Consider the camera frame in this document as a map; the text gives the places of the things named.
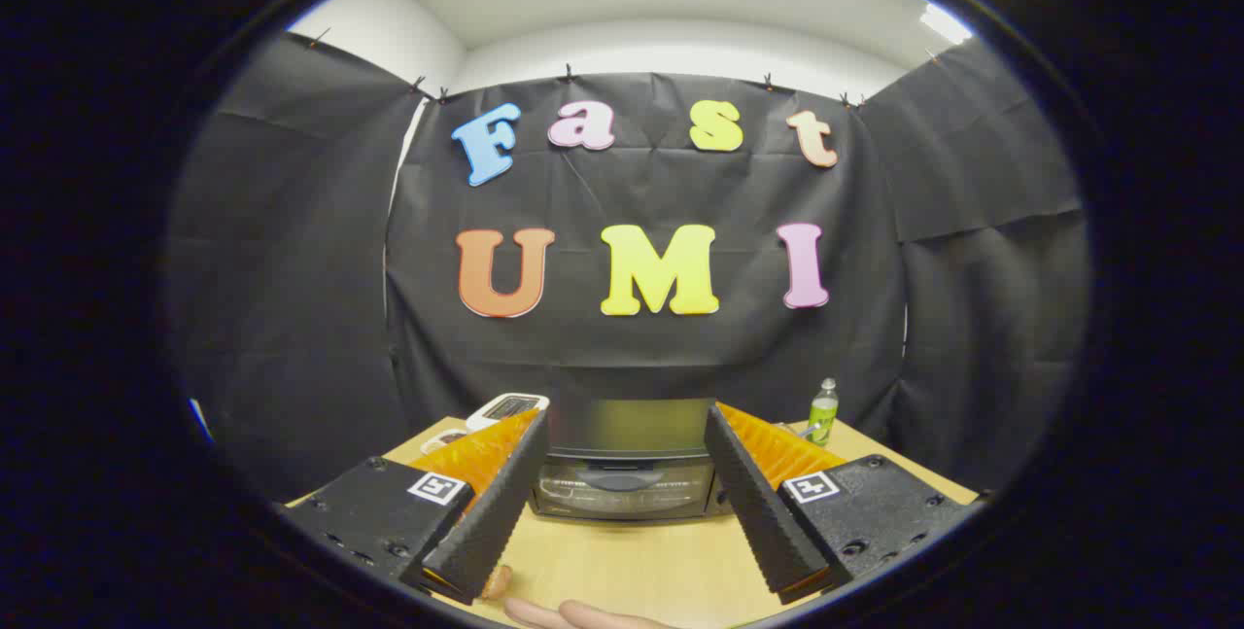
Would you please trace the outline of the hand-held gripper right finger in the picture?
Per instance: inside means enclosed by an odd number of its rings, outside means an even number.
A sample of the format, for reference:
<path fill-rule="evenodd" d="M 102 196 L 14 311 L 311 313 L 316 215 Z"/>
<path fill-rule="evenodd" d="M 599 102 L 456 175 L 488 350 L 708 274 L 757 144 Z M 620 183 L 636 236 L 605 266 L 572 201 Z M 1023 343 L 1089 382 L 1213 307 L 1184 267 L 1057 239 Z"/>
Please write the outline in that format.
<path fill-rule="evenodd" d="M 880 452 L 848 461 L 722 402 L 708 406 L 704 443 L 784 604 L 888 571 L 978 508 Z"/>

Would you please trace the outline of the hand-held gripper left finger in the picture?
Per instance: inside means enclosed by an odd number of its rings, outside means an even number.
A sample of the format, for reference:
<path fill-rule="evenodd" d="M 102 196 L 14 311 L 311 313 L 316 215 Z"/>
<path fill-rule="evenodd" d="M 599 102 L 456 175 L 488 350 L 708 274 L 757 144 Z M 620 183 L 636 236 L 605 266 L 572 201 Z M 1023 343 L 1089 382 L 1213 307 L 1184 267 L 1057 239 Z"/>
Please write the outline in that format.
<path fill-rule="evenodd" d="M 549 450 L 527 410 L 402 464 L 368 457 L 285 508 L 364 576 L 463 604 L 484 595 Z"/>

